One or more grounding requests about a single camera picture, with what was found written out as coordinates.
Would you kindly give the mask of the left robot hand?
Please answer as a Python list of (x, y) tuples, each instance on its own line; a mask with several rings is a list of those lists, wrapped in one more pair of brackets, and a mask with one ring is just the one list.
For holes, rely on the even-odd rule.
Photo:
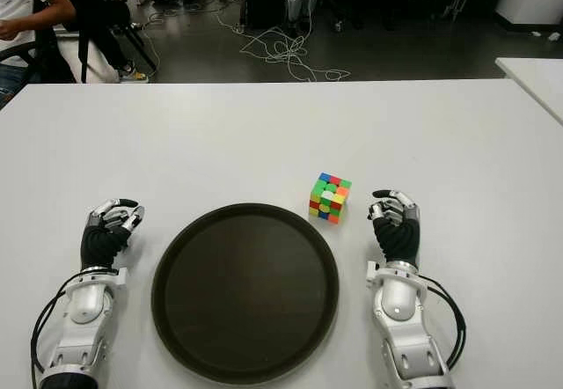
[(118, 253), (128, 246), (145, 209), (137, 201), (111, 198), (92, 210), (80, 245), (81, 269), (111, 268)]

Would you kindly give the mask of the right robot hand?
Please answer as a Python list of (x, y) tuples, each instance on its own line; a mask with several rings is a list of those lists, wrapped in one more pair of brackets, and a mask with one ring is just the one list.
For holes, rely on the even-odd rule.
[(369, 206), (368, 220), (386, 261), (419, 268), (419, 206), (398, 190), (376, 190), (372, 196), (376, 201)]

